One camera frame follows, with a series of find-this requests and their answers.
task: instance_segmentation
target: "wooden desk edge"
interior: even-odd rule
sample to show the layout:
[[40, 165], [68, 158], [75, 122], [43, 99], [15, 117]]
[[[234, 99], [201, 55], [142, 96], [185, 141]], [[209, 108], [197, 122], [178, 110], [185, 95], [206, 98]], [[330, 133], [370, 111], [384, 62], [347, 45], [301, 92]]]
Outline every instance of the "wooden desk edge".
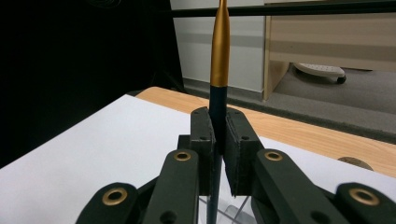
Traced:
[[[189, 114], [198, 107], [208, 106], [206, 99], [157, 87], [142, 91], [136, 98]], [[380, 174], [396, 177], [396, 145], [233, 105], [229, 107], [245, 113], [258, 136], [304, 148], [336, 160], [341, 157], [354, 157], [365, 161]]]

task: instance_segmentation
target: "dark background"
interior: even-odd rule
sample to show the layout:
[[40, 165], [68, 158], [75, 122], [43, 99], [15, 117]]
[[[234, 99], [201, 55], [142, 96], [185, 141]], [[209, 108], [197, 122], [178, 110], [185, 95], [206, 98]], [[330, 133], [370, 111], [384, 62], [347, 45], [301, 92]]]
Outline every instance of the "dark background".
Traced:
[[21, 0], [0, 10], [0, 167], [128, 91], [170, 87], [134, 0]]

